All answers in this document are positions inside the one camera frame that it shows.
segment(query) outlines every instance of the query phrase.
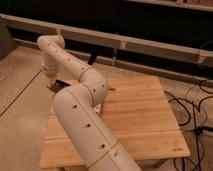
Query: small orange object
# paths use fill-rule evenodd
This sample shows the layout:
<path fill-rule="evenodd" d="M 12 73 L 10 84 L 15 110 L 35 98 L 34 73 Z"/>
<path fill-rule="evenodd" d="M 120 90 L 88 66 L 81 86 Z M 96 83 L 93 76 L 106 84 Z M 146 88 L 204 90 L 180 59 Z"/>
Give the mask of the small orange object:
<path fill-rule="evenodd" d="M 116 88 L 109 86 L 109 91 L 115 91 L 115 90 L 116 90 Z"/>

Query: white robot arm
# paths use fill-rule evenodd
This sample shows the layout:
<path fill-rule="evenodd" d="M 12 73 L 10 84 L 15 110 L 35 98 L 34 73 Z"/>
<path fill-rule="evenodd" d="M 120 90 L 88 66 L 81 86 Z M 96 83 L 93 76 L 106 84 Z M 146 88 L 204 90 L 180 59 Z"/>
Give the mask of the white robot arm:
<path fill-rule="evenodd" d="M 89 171 L 141 171 L 93 107 L 104 101 L 107 80 L 93 67 L 67 53 L 61 36 L 41 36 L 43 72 L 54 77 L 62 65 L 80 84 L 60 90 L 54 110 Z"/>

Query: wooden table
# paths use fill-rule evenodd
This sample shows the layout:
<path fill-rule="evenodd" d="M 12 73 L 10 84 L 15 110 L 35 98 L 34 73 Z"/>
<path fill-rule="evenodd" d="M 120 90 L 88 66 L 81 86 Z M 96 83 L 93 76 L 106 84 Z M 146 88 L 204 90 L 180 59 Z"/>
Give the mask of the wooden table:
<path fill-rule="evenodd" d="M 109 92 L 101 117 L 135 160 L 190 155 L 157 77 L 117 78 L 109 83 L 115 91 Z M 40 167 L 83 164 L 51 109 Z"/>

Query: speckled floor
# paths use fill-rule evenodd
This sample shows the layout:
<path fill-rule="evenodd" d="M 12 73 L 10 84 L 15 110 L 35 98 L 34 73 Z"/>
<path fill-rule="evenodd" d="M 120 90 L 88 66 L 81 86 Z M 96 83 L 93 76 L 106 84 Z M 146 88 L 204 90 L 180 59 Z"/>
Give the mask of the speckled floor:
<path fill-rule="evenodd" d="M 47 124 L 47 113 L 53 93 L 48 91 L 42 83 L 42 74 L 39 73 L 40 57 L 41 53 L 38 50 L 18 47 L 8 57 L 0 61 L 0 115 L 3 113 L 0 117 L 0 171 L 42 170 L 38 164 Z M 143 73 L 101 64 L 95 64 L 94 66 L 107 78 L 145 76 Z M 59 77 L 61 79 L 71 78 L 64 71 L 60 72 Z M 192 86 L 191 84 L 165 78 L 160 78 L 160 81 L 164 90 L 170 91 L 179 97 L 183 96 Z M 29 86 L 14 101 L 27 84 Z M 205 94 L 199 91 L 198 88 L 194 88 L 188 97 L 198 100 L 203 96 Z M 208 124 L 213 125 L 212 104 L 213 100 L 209 100 L 204 104 L 204 107 L 209 114 Z M 171 104 L 171 106 L 177 119 L 184 119 L 180 108 L 175 104 Z M 185 131 L 184 134 L 190 146 L 192 158 L 195 159 L 196 153 L 192 135 Z M 206 155 L 202 162 L 203 170 L 212 171 L 213 136 L 212 134 L 205 134 L 201 136 L 201 139 L 206 147 Z M 187 165 L 187 169 L 190 170 L 190 164 L 187 163 Z M 167 161 L 157 170 L 175 170 L 173 161 Z"/>

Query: black wall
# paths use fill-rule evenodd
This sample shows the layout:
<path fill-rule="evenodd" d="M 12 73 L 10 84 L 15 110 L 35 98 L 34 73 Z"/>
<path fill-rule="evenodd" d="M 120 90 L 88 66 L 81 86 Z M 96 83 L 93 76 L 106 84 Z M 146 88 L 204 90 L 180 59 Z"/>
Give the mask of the black wall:
<path fill-rule="evenodd" d="M 213 12 L 125 0 L 8 1 L 0 12 L 196 48 L 213 39 Z"/>

